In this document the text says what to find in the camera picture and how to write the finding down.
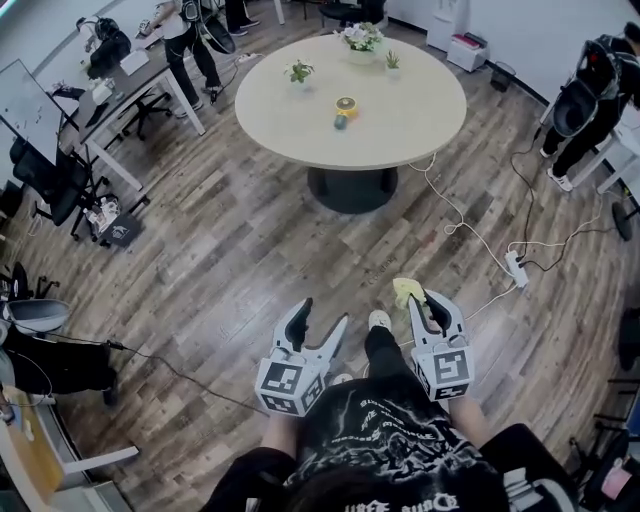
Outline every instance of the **trash bin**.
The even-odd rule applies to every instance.
[[[505,92],[516,76],[516,71],[504,62],[496,62],[495,66],[491,75],[491,85],[496,91]]]

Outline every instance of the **flower pot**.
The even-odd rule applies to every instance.
[[[400,68],[385,68],[387,76],[390,80],[399,80],[400,79]]]
[[[349,62],[358,66],[369,66],[376,60],[375,52],[361,52],[349,49]]]
[[[298,82],[296,80],[295,82],[291,82],[291,87],[294,91],[306,92],[311,89],[311,80],[309,77],[307,77],[304,82]]]

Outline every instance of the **white table top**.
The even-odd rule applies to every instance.
[[[464,91],[444,64],[421,49],[386,39],[373,64],[348,60],[335,35],[305,39],[272,53],[244,78],[236,115],[258,144],[287,160],[322,169],[369,170],[418,161],[446,145],[464,122]],[[384,53],[400,57],[401,76],[385,74]],[[297,59],[315,68],[300,91],[285,75]],[[334,128],[336,100],[351,96],[358,116]]]

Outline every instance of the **hair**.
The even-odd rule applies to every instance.
[[[629,22],[624,27],[624,36],[636,44],[640,44],[640,27],[635,23]]]
[[[353,467],[333,469],[312,477],[289,496],[286,512],[344,510],[360,496],[380,492],[381,481],[370,472]]]

